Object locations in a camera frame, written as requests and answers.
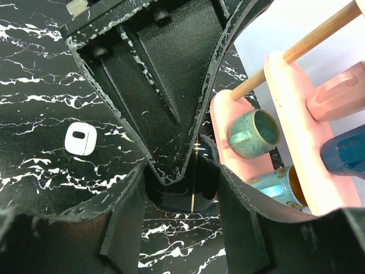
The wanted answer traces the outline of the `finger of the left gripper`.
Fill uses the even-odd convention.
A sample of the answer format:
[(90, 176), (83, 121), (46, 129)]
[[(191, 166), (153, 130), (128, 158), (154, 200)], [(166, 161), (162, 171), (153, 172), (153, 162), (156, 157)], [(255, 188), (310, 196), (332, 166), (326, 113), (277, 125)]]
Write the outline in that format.
[(159, 182), (179, 182), (222, 59), (270, 1), (91, 1), (61, 28)]

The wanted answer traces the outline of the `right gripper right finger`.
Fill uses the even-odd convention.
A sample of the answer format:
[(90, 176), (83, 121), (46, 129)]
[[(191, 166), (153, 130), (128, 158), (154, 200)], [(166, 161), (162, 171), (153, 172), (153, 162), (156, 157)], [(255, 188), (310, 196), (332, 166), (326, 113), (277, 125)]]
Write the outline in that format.
[(364, 209), (317, 217), (283, 205), (220, 167), (218, 188), (230, 273), (363, 273)]

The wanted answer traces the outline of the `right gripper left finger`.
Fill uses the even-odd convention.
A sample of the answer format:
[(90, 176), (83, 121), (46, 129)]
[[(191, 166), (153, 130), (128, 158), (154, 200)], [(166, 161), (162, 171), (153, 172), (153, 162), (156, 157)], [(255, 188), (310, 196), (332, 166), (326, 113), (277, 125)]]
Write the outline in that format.
[(139, 163), (111, 188), (59, 215), (1, 211), (1, 272), (137, 273), (144, 168)]

